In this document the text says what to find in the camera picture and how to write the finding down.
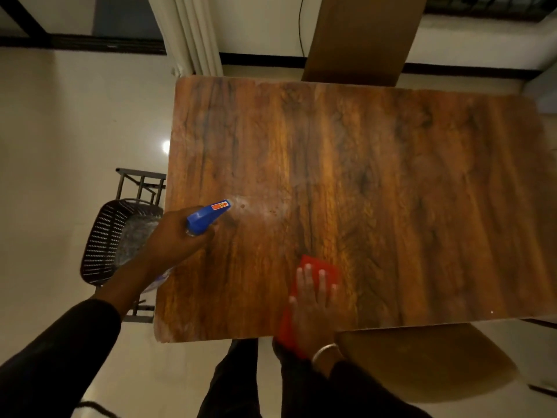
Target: wood grain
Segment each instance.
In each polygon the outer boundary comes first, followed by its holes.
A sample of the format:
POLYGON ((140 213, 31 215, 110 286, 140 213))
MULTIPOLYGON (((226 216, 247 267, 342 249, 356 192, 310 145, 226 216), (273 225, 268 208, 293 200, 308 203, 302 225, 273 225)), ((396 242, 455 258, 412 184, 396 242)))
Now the wood grain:
POLYGON ((427 0, 322 0, 303 81, 395 86, 427 0))
POLYGON ((557 175, 520 96, 183 78, 166 209, 223 198, 157 293, 162 342, 273 334, 303 253, 339 267, 344 329, 557 312, 557 175))

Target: black sleeve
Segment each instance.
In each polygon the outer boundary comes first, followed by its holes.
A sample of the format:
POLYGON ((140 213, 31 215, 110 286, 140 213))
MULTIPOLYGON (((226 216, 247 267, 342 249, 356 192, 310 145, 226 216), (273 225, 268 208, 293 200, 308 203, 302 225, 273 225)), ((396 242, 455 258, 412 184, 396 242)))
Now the black sleeve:
POLYGON ((345 405, 352 409, 352 414, 359 416, 370 414, 376 417, 416 417, 430 415, 420 408, 403 402, 357 365, 347 361, 335 364, 329 376, 334 390, 345 400, 345 405))
POLYGON ((0 367, 2 416, 69 417, 120 333, 120 315, 88 299, 0 367))

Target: person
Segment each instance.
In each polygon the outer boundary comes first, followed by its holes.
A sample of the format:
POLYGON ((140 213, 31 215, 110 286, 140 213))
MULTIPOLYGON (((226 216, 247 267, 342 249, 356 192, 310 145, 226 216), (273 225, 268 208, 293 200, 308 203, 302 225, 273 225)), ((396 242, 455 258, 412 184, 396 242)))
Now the person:
MULTIPOLYGON (((199 208, 164 214, 134 259, 0 367, 2 416, 72 415, 143 289, 213 239, 217 225, 197 237, 185 233, 186 218, 199 208)), ((335 290, 327 299, 324 271, 319 275, 316 295, 311 269, 298 269, 298 295, 290 299, 296 342, 312 361, 301 361, 274 342, 283 379, 282 416, 429 416, 343 357, 331 321, 335 290)), ((256 371, 257 339, 233 340, 215 369, 199 418, 260 417, 256 371)))

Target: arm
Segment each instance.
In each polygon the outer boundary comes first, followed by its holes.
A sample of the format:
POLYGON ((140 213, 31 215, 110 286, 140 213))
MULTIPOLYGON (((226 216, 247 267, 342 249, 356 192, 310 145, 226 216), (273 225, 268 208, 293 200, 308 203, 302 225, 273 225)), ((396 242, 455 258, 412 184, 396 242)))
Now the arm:
POLYGON ((326 274, 319 271, 319 288, 315 292, 311 266, 298 269, 297 298, 291 298, 292 324, 298 347, 308 358, 313 358, 314 369, 323 374, 345 405, 347 415, 361 415, 363 411, 381 417, 428 417, 419 408, 403 402, 369 374, 346 360, 337 346, 316 353, 335 343, 332 326, 335 316, 337 288, 332 286, 329 299, 325 285, 326 274))
POLYGON ((185 234, 187 216, 199 208, 164 214, 136 258, 0 367, 3 415, 71 416, 143 289, 213 238, 214 226, 197 237, 185 234))

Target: blue spray nozzle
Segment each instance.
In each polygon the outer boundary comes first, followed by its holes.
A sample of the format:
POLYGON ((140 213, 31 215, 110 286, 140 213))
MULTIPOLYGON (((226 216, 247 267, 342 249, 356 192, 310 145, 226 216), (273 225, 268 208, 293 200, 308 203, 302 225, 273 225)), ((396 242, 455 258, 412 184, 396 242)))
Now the blue spray nozzle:
POLYGON ((207 230, 222 213, 228 211, 230 206, 230 202, 225 199, 195 211, 188 216, 188 234, 197 236, 201 233, 205 233, 205 230, 207 230))

